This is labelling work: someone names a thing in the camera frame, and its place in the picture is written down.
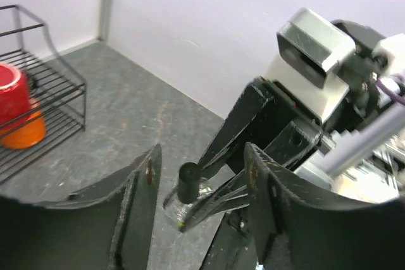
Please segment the black nail polish cap brush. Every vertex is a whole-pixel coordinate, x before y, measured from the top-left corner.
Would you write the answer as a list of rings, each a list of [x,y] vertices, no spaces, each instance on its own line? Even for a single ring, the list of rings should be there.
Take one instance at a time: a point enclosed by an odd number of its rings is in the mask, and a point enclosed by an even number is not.
[[[199,183],[201,178],[201,168],[193,162],[184,163],[178,171],[179,201],[183,204],[193,203],[199,195]]]

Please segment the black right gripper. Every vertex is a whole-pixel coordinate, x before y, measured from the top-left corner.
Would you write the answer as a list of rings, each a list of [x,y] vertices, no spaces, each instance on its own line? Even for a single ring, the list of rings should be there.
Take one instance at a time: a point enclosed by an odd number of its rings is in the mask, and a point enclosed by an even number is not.
[[[227,163],[234,173],[188,213],[179,232],[211,216],[247,207],[244,146],[250,142],[293,170],[308,157],[322,134],[320,121],[278,81],[256,77],[249,82],[198,161],[211,179]]]

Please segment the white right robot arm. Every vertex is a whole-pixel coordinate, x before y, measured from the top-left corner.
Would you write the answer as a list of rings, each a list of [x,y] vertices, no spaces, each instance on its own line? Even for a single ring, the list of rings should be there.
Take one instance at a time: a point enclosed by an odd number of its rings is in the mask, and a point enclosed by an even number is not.
[[[244,146],[251,142],[297,169],[327,145],[332,131],[353,131],[383,110],[375,78],[388,68],[373,50],[382,36],[337,20],[305,30],[286,24],[268,76],[249,82],[197,163],[179,171],[178,229],[248,204]]]

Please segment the glitter nail polish bottle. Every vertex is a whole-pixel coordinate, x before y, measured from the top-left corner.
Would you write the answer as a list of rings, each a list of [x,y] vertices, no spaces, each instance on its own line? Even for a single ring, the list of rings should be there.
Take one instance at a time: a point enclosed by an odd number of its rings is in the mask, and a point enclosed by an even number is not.
[[[192,208],[212,192],[213,189],[211,188],[209,180],[201,178],[197,199],[190,204],[184,204],[178,198],[178,187],[176,186],[163,201],[163,210],[169,222],[178,229],[182,228]]]

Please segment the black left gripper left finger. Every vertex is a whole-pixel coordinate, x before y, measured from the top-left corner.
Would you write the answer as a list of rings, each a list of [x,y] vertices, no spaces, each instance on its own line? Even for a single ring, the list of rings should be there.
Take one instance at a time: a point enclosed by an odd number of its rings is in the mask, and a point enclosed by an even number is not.
[[[145,269],[160,145],[59,201],[1,197],[2,269]]]

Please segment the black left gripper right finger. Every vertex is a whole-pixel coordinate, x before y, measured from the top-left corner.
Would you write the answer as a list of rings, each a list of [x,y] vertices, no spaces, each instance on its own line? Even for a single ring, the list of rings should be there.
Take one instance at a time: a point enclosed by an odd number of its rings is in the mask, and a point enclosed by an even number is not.
[[[294,269],[403,269],[404,197],[350,199],[298,177],[254,144],[244,162],[256,252],[285,234]]]

